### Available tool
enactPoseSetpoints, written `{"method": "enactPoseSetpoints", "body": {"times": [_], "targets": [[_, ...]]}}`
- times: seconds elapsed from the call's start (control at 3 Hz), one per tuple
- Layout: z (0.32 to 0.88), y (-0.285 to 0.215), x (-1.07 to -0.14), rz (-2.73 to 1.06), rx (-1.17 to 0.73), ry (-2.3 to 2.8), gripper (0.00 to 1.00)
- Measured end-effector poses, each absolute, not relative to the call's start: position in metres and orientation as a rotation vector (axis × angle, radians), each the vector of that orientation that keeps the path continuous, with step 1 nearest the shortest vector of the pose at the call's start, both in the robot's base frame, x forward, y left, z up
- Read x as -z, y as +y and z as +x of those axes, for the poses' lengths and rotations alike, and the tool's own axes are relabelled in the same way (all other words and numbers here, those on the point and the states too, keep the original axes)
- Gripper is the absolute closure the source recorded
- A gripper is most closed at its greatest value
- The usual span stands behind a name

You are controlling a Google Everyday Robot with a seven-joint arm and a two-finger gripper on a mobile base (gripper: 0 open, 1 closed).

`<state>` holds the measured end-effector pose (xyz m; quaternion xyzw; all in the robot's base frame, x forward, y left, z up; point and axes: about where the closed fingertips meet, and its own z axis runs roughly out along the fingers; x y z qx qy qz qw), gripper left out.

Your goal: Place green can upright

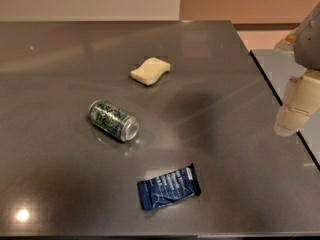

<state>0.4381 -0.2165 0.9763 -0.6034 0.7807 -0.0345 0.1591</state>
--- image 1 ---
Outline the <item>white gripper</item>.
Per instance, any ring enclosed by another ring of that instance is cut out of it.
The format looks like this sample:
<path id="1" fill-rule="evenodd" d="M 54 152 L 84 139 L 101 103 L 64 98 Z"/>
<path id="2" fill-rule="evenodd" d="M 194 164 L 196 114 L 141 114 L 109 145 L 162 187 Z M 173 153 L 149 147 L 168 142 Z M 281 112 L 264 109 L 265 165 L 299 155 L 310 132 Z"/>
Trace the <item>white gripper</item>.
<path id="1" fill-rule="evenodd" d="M 294 50 L 295 61 L 309 68 L 300 77 L 290 77 L 276 116 L 275 132 L 287 137 L 299 131 L 320 109 L 320 3 L 298 29 L 289 32 L 274 49 L 280 52 Z"/>

